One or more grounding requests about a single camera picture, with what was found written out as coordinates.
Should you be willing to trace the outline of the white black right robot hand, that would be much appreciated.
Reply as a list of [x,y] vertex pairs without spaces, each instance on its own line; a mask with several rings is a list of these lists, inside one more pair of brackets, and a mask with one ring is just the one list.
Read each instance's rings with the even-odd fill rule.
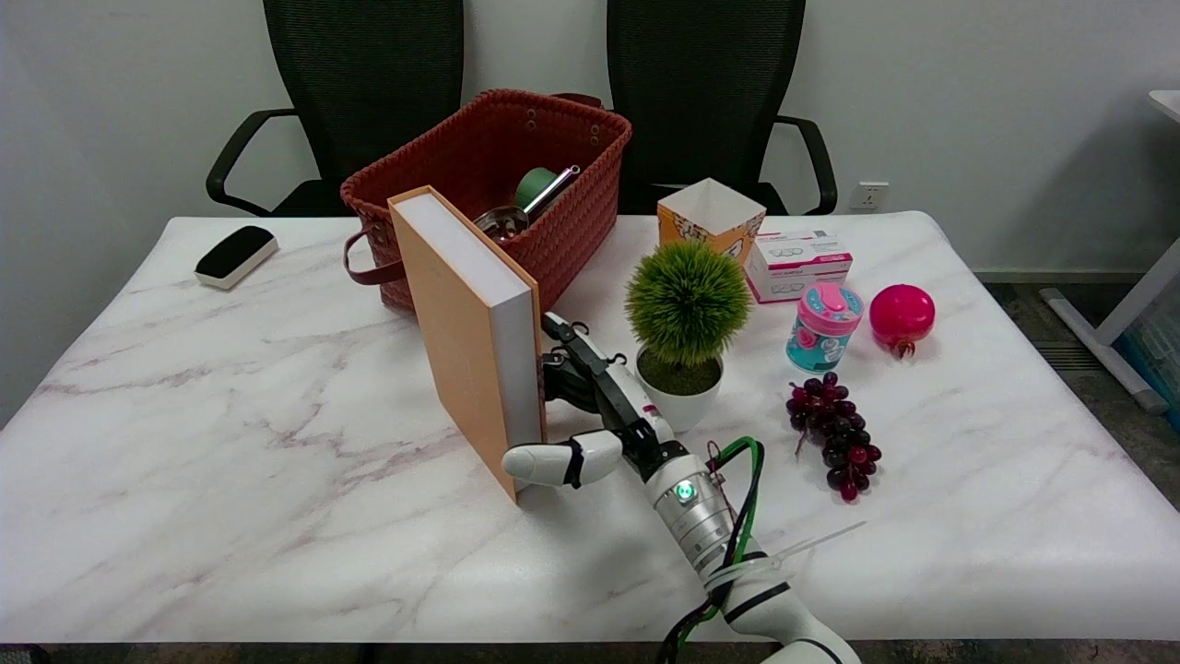
[[516,445],[502,456],[502,469],[523,484],[578,489],[631,464],[644,480],[688,451],[627,364],[624,354],[608,357],[586,335],[586,326],[543,314],[542,331],[558,344],[543,354],[545,402],[563,400],[595,413],[601,428],[557,443]]

